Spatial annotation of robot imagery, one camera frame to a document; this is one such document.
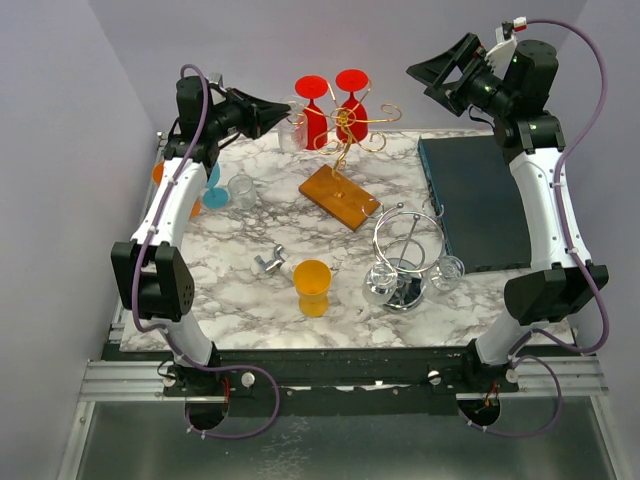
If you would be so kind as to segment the yellow wine glass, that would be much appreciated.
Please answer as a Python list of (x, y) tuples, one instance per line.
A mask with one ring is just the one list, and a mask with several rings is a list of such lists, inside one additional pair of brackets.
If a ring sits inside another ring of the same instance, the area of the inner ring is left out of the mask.
[(308, 317), (320, 317), (329, 308), (328, 292), (332, 273), (319, 260), (305, 260), (293, 272), (293, 283), (299, 297), (301, 312)]

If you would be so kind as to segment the clear wine glass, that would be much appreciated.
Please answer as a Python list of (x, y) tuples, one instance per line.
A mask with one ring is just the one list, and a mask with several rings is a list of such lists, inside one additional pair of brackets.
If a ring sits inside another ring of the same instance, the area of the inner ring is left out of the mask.
[(285, 153), (302, 151), (307, 145), (307, 116), (304, 99), (290, 95), (282, 99), (290, 106), (289, 115), (277, 125), (280, 149)]
[(232, 203), (240, 209), (251, 209), (257, 201), (257, 193), (251, 177), (238, 174), (228, 182), (228, 191)]

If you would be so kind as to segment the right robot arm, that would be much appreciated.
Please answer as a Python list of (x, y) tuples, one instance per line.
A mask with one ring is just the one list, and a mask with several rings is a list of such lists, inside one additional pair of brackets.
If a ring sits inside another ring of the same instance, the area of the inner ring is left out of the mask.
[(531, 271), (509, 280), (505, 307), (487, 332), (471, 343), (472, 360), (460, 379), (480, 392), (532, 335), (596, 302), (608, 315), (602, 288), (606, 266), (594, 264), (575, 218), (565, 163), (571, 146), (545, 104), (559, 62), (540, 40), (510, 39), (486, 50), (466, 34), (446, 52), (409, 66), (407, 74), (427, 96), (459, 116), (474, 106), (494, 121), (494, 137), (518, 188), (530, 237)]

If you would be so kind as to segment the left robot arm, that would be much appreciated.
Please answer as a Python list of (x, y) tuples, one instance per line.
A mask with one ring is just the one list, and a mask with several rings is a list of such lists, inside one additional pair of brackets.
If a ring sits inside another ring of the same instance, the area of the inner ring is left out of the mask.
[(226, 383), (217, 348), (192, 311), (195, 282), (180, 251), (182, 239), (220, 151), (240, 136), (260, 138), (291, 108), (197, 75), (177, 82), (176, 103), (155, 196), (130, 240), (115, 243), (110, 258), (135, 328), (158, 333), (169, 346), (176, 387), (209, 395)]

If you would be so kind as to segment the orange wine glass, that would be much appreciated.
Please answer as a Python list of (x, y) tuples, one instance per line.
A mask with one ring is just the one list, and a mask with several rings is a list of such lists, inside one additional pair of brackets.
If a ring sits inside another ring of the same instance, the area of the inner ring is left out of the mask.
[[(160, 186), (161, 180), (163, 178), (164, 173), (164, 161), (159, 161), (152, 171), (152, 180), (156, 186)], [(194, 205), (191, 209), (190, 218), (195, 218), (201, 211), (201, 202), (200, 199), (197, 198), (194, 202)]]

